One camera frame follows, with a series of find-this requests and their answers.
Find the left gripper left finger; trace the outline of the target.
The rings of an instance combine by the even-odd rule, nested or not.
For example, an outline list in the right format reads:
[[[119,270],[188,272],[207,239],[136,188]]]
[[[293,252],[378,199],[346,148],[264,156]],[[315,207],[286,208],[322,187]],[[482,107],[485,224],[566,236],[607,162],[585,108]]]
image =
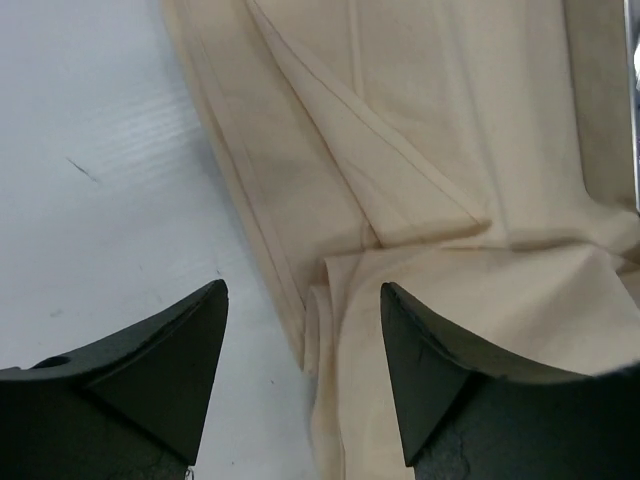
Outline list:
[[[5,479],[183,479],[229,309],[215,280],[84,347],[1,373]]]

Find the beige cloth wrap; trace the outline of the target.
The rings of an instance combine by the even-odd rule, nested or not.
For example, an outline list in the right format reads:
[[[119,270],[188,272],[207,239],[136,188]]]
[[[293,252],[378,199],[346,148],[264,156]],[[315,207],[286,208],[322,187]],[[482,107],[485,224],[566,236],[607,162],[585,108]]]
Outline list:
[[[639,358],[632,215],[583,185],[557,1],[169,1],[200,120],[297,363],[325,479],[405,479],[396,282],[564,373]]]

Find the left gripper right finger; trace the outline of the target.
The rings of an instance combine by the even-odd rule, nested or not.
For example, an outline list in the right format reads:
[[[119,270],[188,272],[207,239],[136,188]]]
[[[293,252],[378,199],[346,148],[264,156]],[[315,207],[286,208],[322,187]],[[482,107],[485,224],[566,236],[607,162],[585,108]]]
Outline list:
[[[459,327],[394,283],[381,326],[405,464],[419,479],[635,479],[639,369],[582,376]]]

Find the metal instrument tray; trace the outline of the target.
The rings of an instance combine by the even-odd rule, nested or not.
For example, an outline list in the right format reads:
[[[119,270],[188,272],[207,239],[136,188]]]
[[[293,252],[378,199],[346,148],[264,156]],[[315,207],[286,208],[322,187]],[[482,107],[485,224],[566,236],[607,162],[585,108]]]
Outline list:
[[[639,2],[624,0],[626,58],[629,71],[633,186],[635,209],[639,211]]]

